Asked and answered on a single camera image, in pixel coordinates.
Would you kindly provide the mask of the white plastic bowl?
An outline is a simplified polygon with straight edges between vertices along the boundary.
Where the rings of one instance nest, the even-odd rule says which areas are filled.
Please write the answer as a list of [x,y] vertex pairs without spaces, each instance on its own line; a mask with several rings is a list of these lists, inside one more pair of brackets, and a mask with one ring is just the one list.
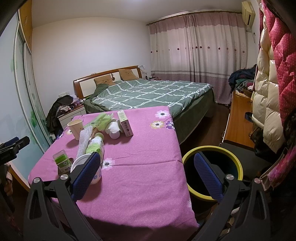
[[[73,170],[78,166],[78,165],[83,165],[87,159],[91,156],[91,153],[88,153],[88,154],[84,154],[82,156],[80,156],[79,158],[77,158],[72,166],[71,166],[71,170],[70,172],[72,173]],[[101,179],[101,167],[98,168],[98,170],[96,171],[96,174],[94,175],[93,179],[92,179],[92,182],[91,182],[91,185],[93,184],[96,184],[100,181]]]

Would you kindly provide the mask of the green label yogurt bottle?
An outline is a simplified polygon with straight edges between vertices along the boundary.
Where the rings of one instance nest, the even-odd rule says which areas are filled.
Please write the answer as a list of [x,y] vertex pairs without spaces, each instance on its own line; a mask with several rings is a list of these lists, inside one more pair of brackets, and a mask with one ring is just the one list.
[[91,154],[97,152],[100,156],[100,166],[103,165],[103,156],[104,156],[104,135],[102,133],[96,133],[94,138],[89,141],[89,144],[86,148],[86,154]]

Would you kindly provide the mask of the clear green lidded jar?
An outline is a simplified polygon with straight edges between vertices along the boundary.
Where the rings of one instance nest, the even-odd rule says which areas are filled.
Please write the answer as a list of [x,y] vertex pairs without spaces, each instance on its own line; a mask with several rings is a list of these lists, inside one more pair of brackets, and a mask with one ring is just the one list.
[[59,176],[70,173],[72,163],[65,150],[61,150],[56,154],[53,154],[53,159],[57,165]]

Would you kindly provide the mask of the clear bubble wrap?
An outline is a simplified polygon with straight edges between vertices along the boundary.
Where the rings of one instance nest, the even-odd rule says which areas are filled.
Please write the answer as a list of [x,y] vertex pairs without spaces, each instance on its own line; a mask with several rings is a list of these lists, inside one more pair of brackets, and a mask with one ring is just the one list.
[[83,130],[81,130],[79,135],[79,145],[78,145],[76,159],[78,159],[80,156],[86,153],[86,149],[92,135],[92,130],[93,130],[92,126],[87,126]]

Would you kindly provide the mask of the beige paper cup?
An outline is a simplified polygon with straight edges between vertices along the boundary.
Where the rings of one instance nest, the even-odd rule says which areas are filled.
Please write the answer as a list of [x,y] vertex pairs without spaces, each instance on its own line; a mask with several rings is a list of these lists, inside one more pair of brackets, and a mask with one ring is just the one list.
[[70,131],[74,135],[75,140],[78,141],[80,137],[80,132],[81,130],[83,130],[83,120],[72,120],[67,124],[67,127],[70,128]]

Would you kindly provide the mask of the green plastic wrapper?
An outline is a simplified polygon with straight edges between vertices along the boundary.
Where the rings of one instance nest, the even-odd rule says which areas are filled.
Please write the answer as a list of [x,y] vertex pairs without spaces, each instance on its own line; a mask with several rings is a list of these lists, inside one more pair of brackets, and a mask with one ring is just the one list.
[[92,126],[97,128],[98,131],[103,131],[106,129],[107,125],[112,121],[113,114],[100,113],[95,119],[90,123],[86,124],[84,127]]

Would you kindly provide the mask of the white tissue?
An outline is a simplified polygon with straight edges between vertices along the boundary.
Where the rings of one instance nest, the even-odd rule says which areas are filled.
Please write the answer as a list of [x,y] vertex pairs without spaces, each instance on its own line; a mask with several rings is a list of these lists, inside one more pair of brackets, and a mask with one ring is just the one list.
[[105,128],[105,132],[110,136],[122,133],[123,129],[120,121],[116,118],[112,118],[111,122],[109,122]]

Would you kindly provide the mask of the tall green pink box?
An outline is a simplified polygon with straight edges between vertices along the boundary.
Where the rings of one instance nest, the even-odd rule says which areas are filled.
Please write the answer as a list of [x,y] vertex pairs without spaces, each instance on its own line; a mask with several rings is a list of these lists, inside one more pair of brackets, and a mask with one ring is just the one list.
[[130,122],[124,112],[124,110],[119,110],[117,112],[118,118],[119,118],[119,122],[121,124],[121,127],[123,129],[123,132],[125,133],[126,137],[131,137],[133,136],[133,131],[132,131],[132,127],[130,125]]

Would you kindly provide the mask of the white pill bottle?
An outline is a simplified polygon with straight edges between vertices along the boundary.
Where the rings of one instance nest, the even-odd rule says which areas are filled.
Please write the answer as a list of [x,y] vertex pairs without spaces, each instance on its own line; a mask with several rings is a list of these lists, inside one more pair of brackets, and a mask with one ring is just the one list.
[[109,133],[109,136],[112,138],[112,139],[118,139],[120,137],[120,131],[117,131],[117,132],[110,132]]

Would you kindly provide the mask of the yellow rimmed trash bin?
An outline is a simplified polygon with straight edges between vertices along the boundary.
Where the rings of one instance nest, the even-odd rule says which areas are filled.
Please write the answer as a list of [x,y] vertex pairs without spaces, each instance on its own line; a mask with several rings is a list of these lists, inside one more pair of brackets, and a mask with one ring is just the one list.
[[182,157],[190,197],[200,201],[215,202],[194,167],[194,156],[198,152],[202,152],[209,162],[217,165],[224,174],[232,174],[238,180],[243,179],[243,167],[232,152],[218,146],[199,146],[189,150]]

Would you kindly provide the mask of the sliding wardrobe door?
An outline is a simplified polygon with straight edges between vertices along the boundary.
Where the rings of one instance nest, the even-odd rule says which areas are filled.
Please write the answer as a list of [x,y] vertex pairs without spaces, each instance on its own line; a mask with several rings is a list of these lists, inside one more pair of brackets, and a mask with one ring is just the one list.
[[31,170],[52,144],[33,73],[32,54],[15,14],[1,35],[1,143],[29,137],[30,143],[11,161],[29,181]]

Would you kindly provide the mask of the white nightstand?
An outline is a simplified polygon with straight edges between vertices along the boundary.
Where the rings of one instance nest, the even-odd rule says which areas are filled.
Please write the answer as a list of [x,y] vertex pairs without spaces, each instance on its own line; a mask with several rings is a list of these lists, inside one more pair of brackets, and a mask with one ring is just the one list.
[[71,111],[58,116],[58,120],[60,121],[63,130],[65,130],[67,128],[67,124],[72,121],[75,116],[81,116],[84,114],[86,114],[85,107],[84,105],[80,104]]

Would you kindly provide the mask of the pink floral tablecloth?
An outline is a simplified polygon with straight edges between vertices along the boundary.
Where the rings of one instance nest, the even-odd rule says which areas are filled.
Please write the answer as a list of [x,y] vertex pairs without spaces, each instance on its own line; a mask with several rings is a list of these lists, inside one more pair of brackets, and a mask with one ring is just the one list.
[[30,172],[25,240],[187,240],[197,229],[181,153],[158,107],[129,109],[133,136],[104,138],[101,179],[71,198],[71,173],[58,175],[53,154],[76,159],[78,141],[63,133]]

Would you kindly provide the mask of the pink floral garment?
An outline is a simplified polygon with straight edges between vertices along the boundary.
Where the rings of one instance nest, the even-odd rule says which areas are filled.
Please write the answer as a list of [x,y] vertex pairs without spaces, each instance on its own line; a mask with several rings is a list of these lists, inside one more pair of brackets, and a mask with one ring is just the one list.
[[264,191],[275,188],[285,179],[295,164],[295,146],[284,151],[281,157],[260,177]]

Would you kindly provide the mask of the wooden low cabinet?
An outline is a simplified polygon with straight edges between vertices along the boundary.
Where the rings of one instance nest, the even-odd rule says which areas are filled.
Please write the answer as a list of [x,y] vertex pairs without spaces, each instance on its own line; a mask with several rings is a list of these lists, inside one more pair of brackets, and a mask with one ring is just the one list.
[[249,134],[252,131],[253,124],[245,118],[246,112],[252,112],[250,98],[237,95],[233,91],[230,113],[222,142],[252,151],[254,142],[250,139]]

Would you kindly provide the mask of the dark clothes on nightstand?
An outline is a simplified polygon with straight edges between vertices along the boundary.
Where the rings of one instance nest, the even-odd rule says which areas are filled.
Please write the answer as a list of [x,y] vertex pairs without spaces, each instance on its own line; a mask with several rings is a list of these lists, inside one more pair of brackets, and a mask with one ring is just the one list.
[[60,135],[62,131],[62,125],[58,119],[58,112],[64,106],[69,106],[73,102],[73,97],[70,95],[65,95],[59,97],[50,108],[48,115],[46,117],[46,127],[50,134],[53,134],[55,137]]

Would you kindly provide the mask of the wooden headboard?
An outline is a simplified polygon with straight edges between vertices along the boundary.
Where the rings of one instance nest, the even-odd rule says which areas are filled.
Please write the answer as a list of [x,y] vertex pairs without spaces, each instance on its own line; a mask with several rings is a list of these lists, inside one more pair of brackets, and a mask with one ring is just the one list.
[[99,84],[107,84],[108,86],[116,84],[122,80],[119,70],[123,69],[132,72],[136,78],[142,78],[142,73],[138,66],[129,66],[119,69],[107,70],[100,73],[94,73],[73,81],[75,95],[79,99],[83,99],[93,94],[97,85]]

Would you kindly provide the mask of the bed with green quilt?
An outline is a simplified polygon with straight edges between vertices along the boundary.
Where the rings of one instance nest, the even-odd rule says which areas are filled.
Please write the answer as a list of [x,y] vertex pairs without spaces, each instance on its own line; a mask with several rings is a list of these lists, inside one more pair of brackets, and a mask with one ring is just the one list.
[[158,110],[156,118],[173,118],[167,128],[176,130],[183,143],[214,105],[214,92],[208,83],[170,80],[136,79],[120,81],[112,86],[98,84],[84,102],[86,113],[167,106]]

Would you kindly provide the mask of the cream puffer jacket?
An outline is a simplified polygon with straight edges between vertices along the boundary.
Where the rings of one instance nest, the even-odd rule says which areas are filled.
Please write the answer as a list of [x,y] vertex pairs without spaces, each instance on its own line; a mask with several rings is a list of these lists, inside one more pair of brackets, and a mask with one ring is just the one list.
[[276,153],[285,139],[280,118],[278,78],[266,18],[260,35],[257,69],[252,120],[263,130],[264,143]]

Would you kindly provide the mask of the brown pillow left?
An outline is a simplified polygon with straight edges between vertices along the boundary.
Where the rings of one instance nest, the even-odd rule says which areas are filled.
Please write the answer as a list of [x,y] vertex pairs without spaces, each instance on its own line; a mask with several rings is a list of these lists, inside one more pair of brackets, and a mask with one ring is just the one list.
[[94,78],[95,85],[106,84],[108,86],[115,85],[115,82],[110,74]]

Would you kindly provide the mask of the brown pillow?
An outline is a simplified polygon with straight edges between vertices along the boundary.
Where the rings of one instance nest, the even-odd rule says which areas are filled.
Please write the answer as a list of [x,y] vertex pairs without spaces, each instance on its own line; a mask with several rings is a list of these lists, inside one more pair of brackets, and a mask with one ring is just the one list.
[[138,77],[133,73],[131,69],[119,69],[119,75],[123,81],[136,80]]
[[106,84],[108,86],[115,85],[115,82],[110,74],[94,78],[95,85]]

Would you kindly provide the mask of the brown pillow right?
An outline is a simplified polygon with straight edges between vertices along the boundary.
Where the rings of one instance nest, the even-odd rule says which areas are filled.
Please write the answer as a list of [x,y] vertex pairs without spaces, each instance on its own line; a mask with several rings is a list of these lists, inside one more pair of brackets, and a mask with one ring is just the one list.
[[119,75],[123,81],[136,80],[138,77],[133,73],[131,69],[119,69]]

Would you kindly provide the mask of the pile of clothes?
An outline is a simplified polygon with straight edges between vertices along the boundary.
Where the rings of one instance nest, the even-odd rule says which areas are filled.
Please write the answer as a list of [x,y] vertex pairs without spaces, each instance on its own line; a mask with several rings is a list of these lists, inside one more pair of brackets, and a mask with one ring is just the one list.
[[255,78],[256,67],[257,65],[255,64],[252,68],[239,69],[233,72],[228,79],[231,92],[233,92],[236,88],[239,88],[240,85],[245,81],[253,82]]

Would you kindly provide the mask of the pink white curtain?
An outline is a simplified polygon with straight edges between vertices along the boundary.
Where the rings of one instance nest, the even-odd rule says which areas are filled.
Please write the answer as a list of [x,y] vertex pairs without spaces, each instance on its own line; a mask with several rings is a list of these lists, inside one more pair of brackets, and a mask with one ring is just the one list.
[[247,66],[247,36],[239,13],[179,15],[149,25],[151,74],[161,80],[209,83],[215,101],[231,102],[230,75]]

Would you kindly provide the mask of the red puffer jacket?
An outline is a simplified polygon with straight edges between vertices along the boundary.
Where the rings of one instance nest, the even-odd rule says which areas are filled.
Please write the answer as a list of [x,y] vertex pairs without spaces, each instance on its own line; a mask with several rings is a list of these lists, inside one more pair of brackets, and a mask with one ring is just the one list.
[[295,38],[268,1],[261,1],[275,57],[281,122],[295,109]]

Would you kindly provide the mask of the wall air conditioner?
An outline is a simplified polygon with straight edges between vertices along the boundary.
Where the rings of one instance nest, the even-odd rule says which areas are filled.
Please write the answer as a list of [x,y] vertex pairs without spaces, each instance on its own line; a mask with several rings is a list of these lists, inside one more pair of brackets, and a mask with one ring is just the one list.
[[254,8],[249,1],[242,1],[242,19],[246,26],[252,27],[254,18],[255,18],[255,11]]

